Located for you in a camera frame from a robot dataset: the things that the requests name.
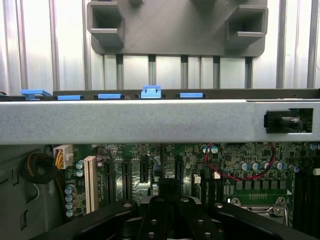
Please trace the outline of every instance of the white power connector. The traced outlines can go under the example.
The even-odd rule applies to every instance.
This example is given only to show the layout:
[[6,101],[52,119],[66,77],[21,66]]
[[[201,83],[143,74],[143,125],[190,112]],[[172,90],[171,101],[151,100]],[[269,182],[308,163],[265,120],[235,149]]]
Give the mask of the white power connector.
[[66,169],[74,163],[74,147],[72,144],[64,144],[53,149],[53,155],[56,152],[62,151],[62,169]]

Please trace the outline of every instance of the metal frame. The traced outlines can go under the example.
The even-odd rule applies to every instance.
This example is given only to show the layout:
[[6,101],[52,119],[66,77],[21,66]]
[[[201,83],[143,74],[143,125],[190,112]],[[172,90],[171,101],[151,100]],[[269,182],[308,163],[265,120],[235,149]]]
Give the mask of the metal frame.
[[[269,110],[313,108],[312,133],[267,134]],[[320,140],[320,100],[0,102],[0,145]]]

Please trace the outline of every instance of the green circuit board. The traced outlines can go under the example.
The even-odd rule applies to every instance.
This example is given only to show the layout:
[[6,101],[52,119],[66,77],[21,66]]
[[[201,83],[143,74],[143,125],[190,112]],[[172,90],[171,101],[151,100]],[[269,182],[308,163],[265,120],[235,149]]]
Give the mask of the green circuit board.
[[[224,174],[238,178],[245,178],[263,172],[258,170],[242,170],[241,162],[248,165],[251,162],[261,166],[263,161],[269,161],[272,155],[268,143],[220,143],[214,145],[217,152],[208,154],[208,161]],[[295,174],[289,169],[290,165],[299,165],[299,157],[315,156],[318,150],[311,150],[303,143],[274,143],[275,158],[283,164],[283,169],[278,170],[272,167],[262,178],[253,181],[237,182],[231,179],[223,179],[223,199],[230,201],[233,198],[239,199],[242,205],[271,206],[278,198],[284,198],[291,223],[293,215],[293,194]],[[193,186],[192,177],[194,173],[209,172],[204,164],[206,145],[203,143],[194,144],[82,144],[73,145],[73,166],[65,170],[66,184],[73,184],[75,190],[74,217],[86,214],[85,180],[83,175],[77,176],[76,163],[87,156],[96,156],[100,165],[96,167],[97,191],[99,207],[110,203],[110,196],[106,188],[106,164],[114,164],[114,201],[123,198],[132,198],[140,203],[144,196],[153,192],[155,183],[155,168],[161,166],[163,177],[174,178],[176,172],[176,159],[180,158],[182,163],[183,186],[181,188],[185,196],[195,195],[200,197],[200,185]],[[141,160],[147,161],[147,180],[141,182]],[[130,192],[124,193],[123,188],[123,163],[130,162]]]

